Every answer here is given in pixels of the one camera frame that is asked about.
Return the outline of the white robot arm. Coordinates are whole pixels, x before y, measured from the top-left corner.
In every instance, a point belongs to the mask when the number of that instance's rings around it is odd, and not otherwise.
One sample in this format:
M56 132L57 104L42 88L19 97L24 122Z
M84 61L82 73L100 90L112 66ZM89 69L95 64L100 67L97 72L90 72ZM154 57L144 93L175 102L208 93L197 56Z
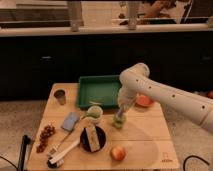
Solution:
M121 88L118 105L128 111L136 96L143 94L165 104L213 135L213 100L180 90L149 79L150 70L144 63L137 63L120 73Z

